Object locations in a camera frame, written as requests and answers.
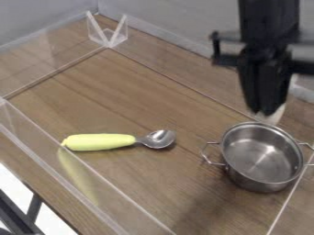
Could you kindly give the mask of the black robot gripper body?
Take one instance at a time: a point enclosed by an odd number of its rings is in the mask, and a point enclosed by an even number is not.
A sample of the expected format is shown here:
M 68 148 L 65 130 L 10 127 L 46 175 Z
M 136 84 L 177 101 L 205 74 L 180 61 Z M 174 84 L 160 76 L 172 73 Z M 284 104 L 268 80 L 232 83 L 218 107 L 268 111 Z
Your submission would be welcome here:
M 300 0 L 237 0 L 239 29 L 213 31 L 213 63 L 236 66 L 239 55 L 221 53 L 221 41 L 243 43 L 252 49 L 283 49 L 289 45 L 314 46 L 314 30 L 300 29 Z

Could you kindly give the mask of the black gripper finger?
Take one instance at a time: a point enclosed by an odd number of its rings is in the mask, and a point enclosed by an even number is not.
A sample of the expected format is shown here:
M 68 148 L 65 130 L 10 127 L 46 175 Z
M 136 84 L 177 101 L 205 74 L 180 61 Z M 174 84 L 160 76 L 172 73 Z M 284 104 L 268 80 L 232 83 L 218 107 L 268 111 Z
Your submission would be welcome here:
M 268 61 L 259 70 L 260 112 L 271 116 L 285 103 L 291 71 L 284 62 Z
M 257 95 L 256 66 L 247 58 L 240 58 L 236 70 L 247 108 L 252 113 L 257 113 L 260 111 L 260 101 Z

